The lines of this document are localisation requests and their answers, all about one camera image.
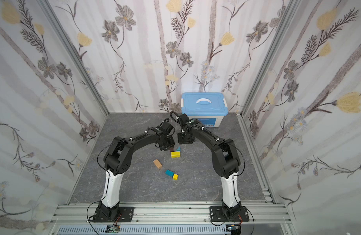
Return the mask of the yellow rectangular block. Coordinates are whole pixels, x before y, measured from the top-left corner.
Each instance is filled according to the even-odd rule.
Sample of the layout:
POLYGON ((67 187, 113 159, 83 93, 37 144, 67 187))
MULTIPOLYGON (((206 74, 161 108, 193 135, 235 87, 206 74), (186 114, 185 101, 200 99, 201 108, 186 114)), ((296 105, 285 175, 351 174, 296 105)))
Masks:
POLYGON ((171 152, 171 158, 179 158, 180 156, 181 156, 181 153, 179 151, 171 152))

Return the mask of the natural wood rectangular block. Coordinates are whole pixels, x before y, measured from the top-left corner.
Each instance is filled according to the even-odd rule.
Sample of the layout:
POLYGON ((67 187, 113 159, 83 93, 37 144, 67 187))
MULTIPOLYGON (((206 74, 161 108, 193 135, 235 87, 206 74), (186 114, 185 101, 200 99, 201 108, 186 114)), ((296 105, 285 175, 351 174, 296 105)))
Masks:
POLYGON ((153 163, 155 164, 155 166, 158 168, 158 169, 162 169, 162 164, 160 163, 160 161, 158 159, 155 159, 153 161, 153 163))

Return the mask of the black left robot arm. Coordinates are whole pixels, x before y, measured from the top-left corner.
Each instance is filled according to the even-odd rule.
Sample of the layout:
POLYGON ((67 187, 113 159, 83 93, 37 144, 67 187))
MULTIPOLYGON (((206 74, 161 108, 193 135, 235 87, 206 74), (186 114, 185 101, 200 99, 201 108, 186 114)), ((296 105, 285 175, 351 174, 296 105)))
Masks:
POLYGON ((103 196, 98 201, 94 215, 89 219, 92 222, 116 222, 122 214, 119 203, 119 192, 125 172, 132 163, 133 154, 148 145, 154 145, 160 151, 170 151, 175 146, 173 134, 175 128, 169 118, 163 120, 156 127, 148 127, 144 133, 134 137, 116 137, 106 147, 103 158, 106 172, 106 181, 103 196))

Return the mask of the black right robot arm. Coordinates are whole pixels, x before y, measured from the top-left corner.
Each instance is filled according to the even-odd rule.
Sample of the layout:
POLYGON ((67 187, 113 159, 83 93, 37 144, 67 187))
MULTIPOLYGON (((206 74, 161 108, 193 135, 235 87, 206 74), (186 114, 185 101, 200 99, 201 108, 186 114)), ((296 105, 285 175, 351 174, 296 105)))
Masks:
POLYGON ((174 111, 170 112, 170 117, 180 126, 179 144, 193 144, 198 139, 211 151, 212 166, 222 183, 222 213, 226 221, 232 221, 242 210, 237 189, 240 150, 233 140, 218 137, 197 119, 190 119, 186 114, 178 115, 174 111))

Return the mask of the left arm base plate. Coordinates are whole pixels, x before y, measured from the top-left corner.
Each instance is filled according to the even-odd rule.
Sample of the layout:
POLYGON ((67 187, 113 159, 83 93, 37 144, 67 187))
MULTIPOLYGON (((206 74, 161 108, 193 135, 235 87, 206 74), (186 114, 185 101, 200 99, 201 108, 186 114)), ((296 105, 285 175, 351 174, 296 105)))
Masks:
POLYGON ((112 210, 110 215, 104 214, 97 208, 90 219, 91 222, 131 222, 134 214, 134 207, 119 207, 112 210))

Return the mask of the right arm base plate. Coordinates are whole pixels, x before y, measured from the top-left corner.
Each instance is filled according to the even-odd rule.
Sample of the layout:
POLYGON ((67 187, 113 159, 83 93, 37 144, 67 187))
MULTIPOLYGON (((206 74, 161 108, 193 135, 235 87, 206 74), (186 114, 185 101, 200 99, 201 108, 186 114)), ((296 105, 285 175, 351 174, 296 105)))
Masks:
POLYGON ((212 222, 249 222, 250 216, 246 207, 228 209, 222 206, 209 207, 212 222))

